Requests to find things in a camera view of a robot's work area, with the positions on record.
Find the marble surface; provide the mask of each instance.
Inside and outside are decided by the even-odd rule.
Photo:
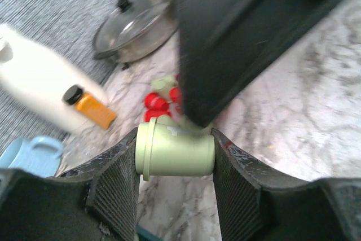
[[[107,132],[67,139],[60,171],[88,161],[143,119],[157,76],[177,73],[178,37],[106,84],[119,114]],[[361,176],[361,0],[347,0],[253,81],[216,126],[243,150],[306,180]],[[84,148],[78,144],[87,141]],[[141,181],[138,221],[163,240],[221,240],[212,177]]]

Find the blue mug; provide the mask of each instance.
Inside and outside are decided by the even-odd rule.
[[[20,168],[43,178],[54,176],[63,149],[60,141],[50,137],[17,138],[0,156],[0,168]]]

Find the metal pot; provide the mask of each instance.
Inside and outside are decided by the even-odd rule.
[[[134,62],[163,45],[177,26],[174,0],[119,0],[94,36],[94,58]]]

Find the gray textured floor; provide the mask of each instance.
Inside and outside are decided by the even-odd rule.
[[[91,40],[117,0],[0,0],[0,23],[9,23],[28,37],[66,56],[98,82],[114,65],[93,60]],[[64,132],[38,118],[0,89],[0,153],[16,137]]]

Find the orange bottle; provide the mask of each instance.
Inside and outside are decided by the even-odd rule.
[[[63,101],[83,113],[87,118],[107,130],[113,123],[117,114],[107,108],[100,101],[95,99],[90,93],[85,92],[78,85],[70,87],[63,95]]]

